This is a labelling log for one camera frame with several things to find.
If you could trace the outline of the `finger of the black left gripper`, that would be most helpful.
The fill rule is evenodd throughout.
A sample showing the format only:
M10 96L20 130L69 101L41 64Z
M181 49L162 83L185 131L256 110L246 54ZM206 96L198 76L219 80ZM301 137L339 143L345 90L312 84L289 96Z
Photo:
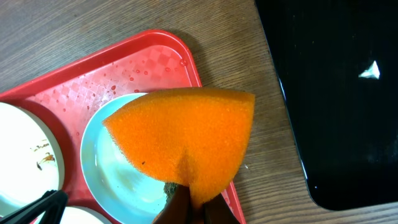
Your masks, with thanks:
M1 224L24 224L42 215L39 224L59 224L68 203L63 190L49 190L41 198L1 218Z

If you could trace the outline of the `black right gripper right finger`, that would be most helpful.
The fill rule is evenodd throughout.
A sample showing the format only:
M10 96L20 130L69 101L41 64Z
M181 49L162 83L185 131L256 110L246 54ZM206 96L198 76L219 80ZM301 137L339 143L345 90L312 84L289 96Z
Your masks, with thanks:
M240 224L221 194L203 204L204 224Z

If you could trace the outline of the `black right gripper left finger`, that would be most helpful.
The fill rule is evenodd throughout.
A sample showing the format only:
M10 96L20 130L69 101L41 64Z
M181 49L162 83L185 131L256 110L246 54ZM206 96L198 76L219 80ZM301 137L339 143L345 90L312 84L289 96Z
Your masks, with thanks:
M173 197L163 211L152 221L153 224L186 224L190 211L190 191L178 185Z

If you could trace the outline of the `light blue plate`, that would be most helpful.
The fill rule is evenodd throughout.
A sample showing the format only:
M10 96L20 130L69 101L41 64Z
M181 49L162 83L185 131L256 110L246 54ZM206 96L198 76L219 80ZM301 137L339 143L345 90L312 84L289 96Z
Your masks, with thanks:
M65 166L49 127L23 108L1 103L1 216L60 190Z
M143 95L131 93L107 102L90 118L81 140L80 163L88 189L120 223L152 223L166 204L164 183L132 166L103 125L108 116Z
M86 207L66 207L60 224L111 224L102 214Z

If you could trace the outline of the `orange sponge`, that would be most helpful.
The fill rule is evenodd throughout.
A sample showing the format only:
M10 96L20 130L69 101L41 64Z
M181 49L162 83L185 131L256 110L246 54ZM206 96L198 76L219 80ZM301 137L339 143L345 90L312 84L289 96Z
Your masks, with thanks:
M186 186L194 207L215 198L239 170L254 117L252 93L216 88L159 90L104 120L140 172Z

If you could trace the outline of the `red plastic tray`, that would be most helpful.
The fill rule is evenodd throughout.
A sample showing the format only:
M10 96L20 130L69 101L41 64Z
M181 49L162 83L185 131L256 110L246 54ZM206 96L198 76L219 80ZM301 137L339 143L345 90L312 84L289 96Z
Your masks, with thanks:
M102 208L84 181L81 138L94 113L129 93L200 86L185 43L164 30L147 30L1 93L1 101L24 108L53 132L65 164L69 204Z

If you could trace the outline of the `black rectangular tray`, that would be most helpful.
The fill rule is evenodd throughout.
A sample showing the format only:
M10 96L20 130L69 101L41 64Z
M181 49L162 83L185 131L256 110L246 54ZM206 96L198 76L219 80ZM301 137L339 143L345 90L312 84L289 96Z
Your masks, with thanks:
M312 200L397 201L397 2L257 0Z

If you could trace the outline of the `light blue plate front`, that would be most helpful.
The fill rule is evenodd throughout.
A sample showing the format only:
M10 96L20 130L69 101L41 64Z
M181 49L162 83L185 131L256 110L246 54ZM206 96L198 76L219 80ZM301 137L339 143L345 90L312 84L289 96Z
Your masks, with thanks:
M60 224L111 224L102 214L86 207L66 207Z

